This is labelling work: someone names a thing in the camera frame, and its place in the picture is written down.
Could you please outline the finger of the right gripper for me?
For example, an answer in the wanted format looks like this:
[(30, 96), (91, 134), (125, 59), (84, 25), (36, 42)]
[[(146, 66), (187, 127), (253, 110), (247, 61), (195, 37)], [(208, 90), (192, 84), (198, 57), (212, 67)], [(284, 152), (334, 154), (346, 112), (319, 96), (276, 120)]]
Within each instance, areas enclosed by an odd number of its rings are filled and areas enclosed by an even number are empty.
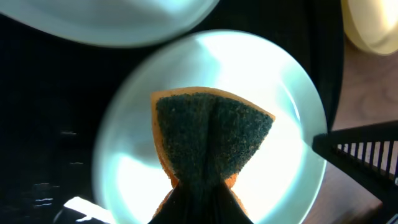
[(397, 121), (318, 134), (312, 149), (384, 204), (397, 203)]

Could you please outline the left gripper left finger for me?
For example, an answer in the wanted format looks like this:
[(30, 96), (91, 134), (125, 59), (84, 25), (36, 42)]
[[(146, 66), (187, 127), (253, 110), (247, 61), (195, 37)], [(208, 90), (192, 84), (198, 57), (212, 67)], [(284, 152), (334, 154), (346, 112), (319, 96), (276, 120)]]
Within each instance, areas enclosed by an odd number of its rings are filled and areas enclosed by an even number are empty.
[(161, 203), (149, 224), (198, 224), (190, 191), (178, 184)]

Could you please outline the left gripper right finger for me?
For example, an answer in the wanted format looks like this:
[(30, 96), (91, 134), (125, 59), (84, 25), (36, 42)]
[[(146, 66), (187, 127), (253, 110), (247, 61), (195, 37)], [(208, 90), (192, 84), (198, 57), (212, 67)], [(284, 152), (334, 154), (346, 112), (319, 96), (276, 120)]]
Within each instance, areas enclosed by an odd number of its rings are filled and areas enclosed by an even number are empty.
[(210, 192), (201, 222), (204, 224), (253, 224), (226, 184), (218, 184)]

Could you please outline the light blue plate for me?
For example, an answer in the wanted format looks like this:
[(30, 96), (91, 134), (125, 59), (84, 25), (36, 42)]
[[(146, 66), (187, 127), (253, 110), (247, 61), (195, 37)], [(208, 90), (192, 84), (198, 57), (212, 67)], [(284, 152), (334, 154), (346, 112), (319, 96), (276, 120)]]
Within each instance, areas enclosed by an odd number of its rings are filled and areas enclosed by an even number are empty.
[(1, 14), (82, 44), (143, 47), (189, 31), (218, 3), (218, 0), (1, 0)]
[(150, 95), (205, 86), (234, 93), (276, 119), (233, 191), (254, 223), (302, 223), (326, 162), (311, 148), (327, 131), (318, 92), (301, 65), (262, 37), (233, 30), (199, 32), (143, 61), (109, 105), (93, 154), (93, 194), (115, 223), (147, 223), (171, 190), (155, 152)]

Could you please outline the green orange sponge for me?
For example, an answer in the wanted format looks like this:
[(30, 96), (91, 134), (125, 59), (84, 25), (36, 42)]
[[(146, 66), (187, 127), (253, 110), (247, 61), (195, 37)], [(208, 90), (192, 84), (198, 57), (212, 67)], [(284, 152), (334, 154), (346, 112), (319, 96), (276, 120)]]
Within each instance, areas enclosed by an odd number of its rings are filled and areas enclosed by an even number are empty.
[(205, 223), (218, 184), (231, 189), (269, 134), (275, 116), (240, 96), (208, 87), (153, 92), (152, 133), (172, 187), (183, 187)]

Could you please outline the yellow plate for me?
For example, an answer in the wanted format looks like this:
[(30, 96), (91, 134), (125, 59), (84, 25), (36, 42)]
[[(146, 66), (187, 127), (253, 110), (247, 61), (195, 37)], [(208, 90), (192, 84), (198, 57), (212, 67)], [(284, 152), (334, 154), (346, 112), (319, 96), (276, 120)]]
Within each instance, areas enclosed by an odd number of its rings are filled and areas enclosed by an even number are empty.
[(358, 49), (397, 52), (397, 0), (341, 0), (344, 31)]

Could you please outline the light blue plate top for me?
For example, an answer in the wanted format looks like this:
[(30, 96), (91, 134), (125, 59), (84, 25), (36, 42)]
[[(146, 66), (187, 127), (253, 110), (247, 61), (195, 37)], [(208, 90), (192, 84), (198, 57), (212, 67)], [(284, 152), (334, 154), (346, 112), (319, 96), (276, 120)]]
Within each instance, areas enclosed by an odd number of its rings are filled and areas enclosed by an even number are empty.
[(1, 0), (1, 14), (82, 44), (143, 47), (189, 31), (218, 3), (218, 0)]

